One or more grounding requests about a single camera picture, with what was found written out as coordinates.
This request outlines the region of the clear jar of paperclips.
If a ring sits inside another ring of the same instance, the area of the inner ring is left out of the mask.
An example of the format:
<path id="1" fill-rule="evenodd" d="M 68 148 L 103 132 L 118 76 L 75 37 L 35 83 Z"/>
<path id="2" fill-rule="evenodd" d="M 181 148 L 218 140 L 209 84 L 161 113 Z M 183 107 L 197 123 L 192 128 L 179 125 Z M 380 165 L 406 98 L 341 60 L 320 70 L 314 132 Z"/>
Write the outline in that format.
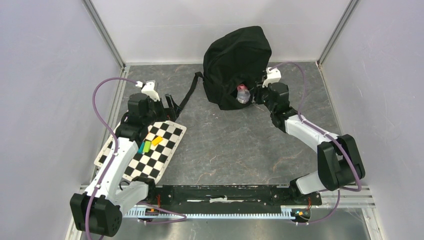
<path id="1" fill-rule="evenodd" d="M 240 89 L 237 91 L 236 100 L 240 104 L 247 104 L 250 101 L 251 93 L 248 89 Z"/>

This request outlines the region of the black student backpack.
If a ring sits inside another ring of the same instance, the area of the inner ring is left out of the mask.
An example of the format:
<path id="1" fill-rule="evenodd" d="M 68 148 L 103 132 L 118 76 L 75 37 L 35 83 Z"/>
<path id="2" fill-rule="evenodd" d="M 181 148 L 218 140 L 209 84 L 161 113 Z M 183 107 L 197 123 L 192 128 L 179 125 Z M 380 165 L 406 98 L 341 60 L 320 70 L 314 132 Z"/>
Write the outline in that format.
<path id="1" fill-rule="evenodd" d="M 220 110 L 232 111 L 248 107 L 237 100 L 237 87 L 244 85 L 253 94 L 262 80 L 272 49 L 262 27 L 248 26 L 234 30 L 215 40 L 203 57 L 203 71 L 196 72 L 189 91 L 176 107 L 179 114 L 202 79 L 207 100 Z"/>

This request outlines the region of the pink capped pencil tube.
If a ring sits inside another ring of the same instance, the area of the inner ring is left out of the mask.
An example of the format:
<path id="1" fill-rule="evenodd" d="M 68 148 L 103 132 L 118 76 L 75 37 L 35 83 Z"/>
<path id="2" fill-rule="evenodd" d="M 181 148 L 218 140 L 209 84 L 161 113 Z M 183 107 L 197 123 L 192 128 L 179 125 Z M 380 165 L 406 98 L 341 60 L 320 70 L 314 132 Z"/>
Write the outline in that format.
<path id="1" fill-rule="evenodd" d="M 248 87 L 245 86 L 244 84 L 238 85 L 236 89 L 237 89 L 238 92 L 240 92 L 240 91 L 248 91 L 249 90 Z"/>

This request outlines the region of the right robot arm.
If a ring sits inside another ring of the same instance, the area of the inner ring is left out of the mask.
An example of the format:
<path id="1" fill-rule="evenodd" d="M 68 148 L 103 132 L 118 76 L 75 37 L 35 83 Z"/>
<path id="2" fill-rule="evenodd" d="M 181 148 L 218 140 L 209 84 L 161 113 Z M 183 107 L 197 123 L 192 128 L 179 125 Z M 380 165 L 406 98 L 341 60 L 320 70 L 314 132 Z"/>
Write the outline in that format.
<path id="1" fill-rule="evenodd" d="M 270 111 L 276 128 L 302 141 L 317 155 L 317 170 L 290 182 L 288 196 L 293 203 L 302 204 L 313 192 L 362 189 L 366 171 L 351 135 L 337 135 L 308 121 L 290 105 L 289 88 L 282 82 L 258 86 L 253 99 Z"/>

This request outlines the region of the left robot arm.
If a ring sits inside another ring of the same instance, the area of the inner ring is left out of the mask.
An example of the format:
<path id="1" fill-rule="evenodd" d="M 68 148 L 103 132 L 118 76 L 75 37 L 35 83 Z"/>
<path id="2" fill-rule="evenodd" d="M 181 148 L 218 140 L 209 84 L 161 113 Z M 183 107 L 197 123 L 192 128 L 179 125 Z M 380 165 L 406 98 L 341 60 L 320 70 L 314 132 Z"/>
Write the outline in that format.
<path id="1" fill-rule="evenodd" d="M 138 202 L 153 203 L 161 179 L 186 128 L 175 123 L 182 107 L 170 94 L 167 106 L 154 93 L 132 94 L 127 111 L 111 132 L 103 163 L 83 193 L 70 199 L 77 230 L 113 237 Z"/>

